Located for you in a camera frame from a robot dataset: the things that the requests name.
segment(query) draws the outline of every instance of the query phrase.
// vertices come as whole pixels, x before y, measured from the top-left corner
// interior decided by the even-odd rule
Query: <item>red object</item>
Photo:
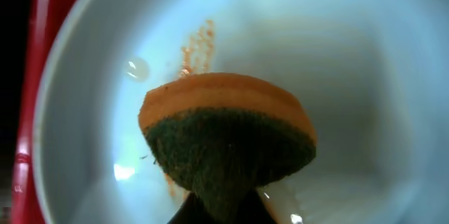
[[[33,0],[13,175],[12,224],[44,224],[32,171],[32,127],[39,81],[48,52],[75,0]]]

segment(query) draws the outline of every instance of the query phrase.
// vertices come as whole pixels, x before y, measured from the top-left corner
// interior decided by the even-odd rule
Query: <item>green scouring pad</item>
[[[163,172],[219,223],[234,223],[254,188],[315,158],[316,136],[299,102],[260,79],[200,74],[150,91],[142,132]]]

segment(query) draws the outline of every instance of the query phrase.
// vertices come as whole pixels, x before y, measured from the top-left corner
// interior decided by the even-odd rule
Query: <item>brown smear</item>
[[[195,35],[190,36],[188,46],[183,46],[181,51],[182,68],[179,77],[209,72],[210,61],[215,52],[214,22],[207,20]]]

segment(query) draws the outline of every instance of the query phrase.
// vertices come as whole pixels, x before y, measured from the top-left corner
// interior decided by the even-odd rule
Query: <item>water droplet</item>
[[[149,76],[148,63],[139,57],[132,57],[126,63],[126,75],[135,81],[145,81]]]

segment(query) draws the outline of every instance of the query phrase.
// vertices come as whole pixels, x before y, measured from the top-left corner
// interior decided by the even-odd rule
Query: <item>plate surface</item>
[[[449,11],[442,0],[78,0],[39,91],[34,165],[47,223],[166,223],[182,202],[138,128],[145,93],[215,23],[213,72],[296,95],[318,157],[260,189],[284,223],[448,220]]]

